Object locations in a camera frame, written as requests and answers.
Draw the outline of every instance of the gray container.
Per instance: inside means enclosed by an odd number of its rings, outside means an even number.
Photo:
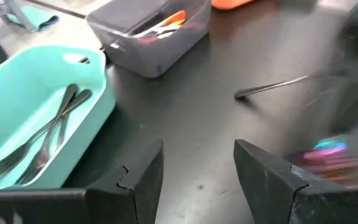
[[[186,21],[171,36],[152,42],[139,36],[180,10]],[[210,15],[211,0],[113,0],[86,20],[113,63],[155,78],[208,33]]]

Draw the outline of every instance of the fork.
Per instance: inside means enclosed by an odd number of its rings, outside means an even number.
[[[86,98],[73,100],[72,103],[70,103],[67,108],[65,108],[64,112],[62,113],[62,116],[65,116],[66,114],[70,113],[72,110],[74,110],[77,106],[79,106],[82,102],[84,102]],[[34,133],[23,145],[19,146],[15,151],[11,152],[8,156],[0,160],[0,175],[11,170],[13,167],[18,165],[20,161],[25,157],[25,155],[28,153],[29,148],[34,140],[36,140],[40,134],[44,133],[45,130],[47,130],[52,123],[54,122],[54,119],[51,119],[46,125],[44,125],[41,129],[39,129],[36,133]]]
[[[78,94],[76,98],[74,98],[74,100],[70,103],[70,105],[78,104],[77,101],[83,102],[87,100],[91,95],[92,95],[91,90],[83,90],[81,91],[80,94]],[[45,150],[45,148],[41,147],[41,150],[38,153],[36,153],[32,161],[30,162],[29,166],[26,168],[24,173],[19,177],[19,179],[16,181],[15,184],[26,184],[30,182],[44,168],[44,166],[49,161],[51,156],[52,155],[49,155],[47,150]]]

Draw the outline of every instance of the teal cloth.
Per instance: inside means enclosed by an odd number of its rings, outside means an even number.
[[[35,7],[31,6],[24,6],[21,8],[21,11],[29,18],[31,23],[34,25],[34,27],[37,29],[36,31],[44,30],[50,25],[56,23],[59,21],[59,17],[52,15],[51,13],[37,9]],[[16,24],[23,25],[15,15],[8,14],[8,19]]]

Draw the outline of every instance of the black table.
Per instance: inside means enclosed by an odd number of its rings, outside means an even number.
[[[324,137],[327,116],[320,108],[335,96],[325,91],[332,83],[303,82],[253,96],[258,109],[252,110],[233,94],[316,73],[341,21],[342,14],[332,11],[257,1],[213,11],[209,36],[156,80],[112,68],[116,109],[65,187],[85,187],[163,139],[156,223],[253,223],[234,166],[234,140],[278,155],[302,150]]]

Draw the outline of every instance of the teal plastic tray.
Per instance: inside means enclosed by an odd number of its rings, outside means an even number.
[[[89,63],[78,59],[88,58]],[[70,113],[65,142],[35,179],[14,185],[44,138],[39,138],[23,161],[0,176],[0,189],[51,189],[62,186],[111,113],[114,94],[102,52],[62,46],[25,50],[0,65],[0,160],[26,142],[57,113],[67,85],[76,83],[92,96]],[[55,131],[50,150],[55,150]]]

